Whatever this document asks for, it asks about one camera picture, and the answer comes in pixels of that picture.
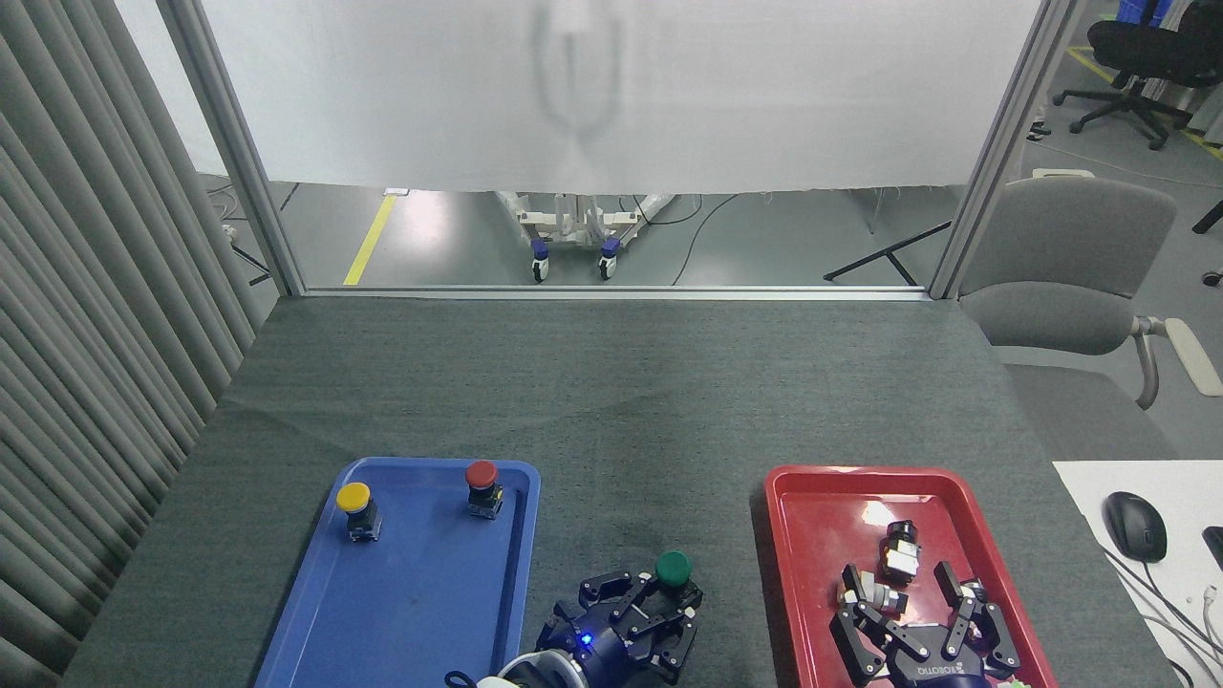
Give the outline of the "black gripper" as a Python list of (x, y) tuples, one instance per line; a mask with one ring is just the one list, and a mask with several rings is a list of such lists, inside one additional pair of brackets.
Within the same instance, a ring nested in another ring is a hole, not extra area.
[(989, 677), (1018, 675), (1021, 661), (1004, 613), (981, 579), (958, 579), (947, 558), (934, 578), (954, 613), (939, 653), (899, 623), (907, 593), (852, 563), (843, 567), (829, 631), (852, 686), (890, 676), (894, 687), (993, 687)]
[(627, 571), (593, 576), (582, 582), (578, 605), (607, 621), (552, 613), (534, 644), (537, 667), (552, 686), (623, 686), (638, 675), (678, 686), (703, 598), (692, 580)]

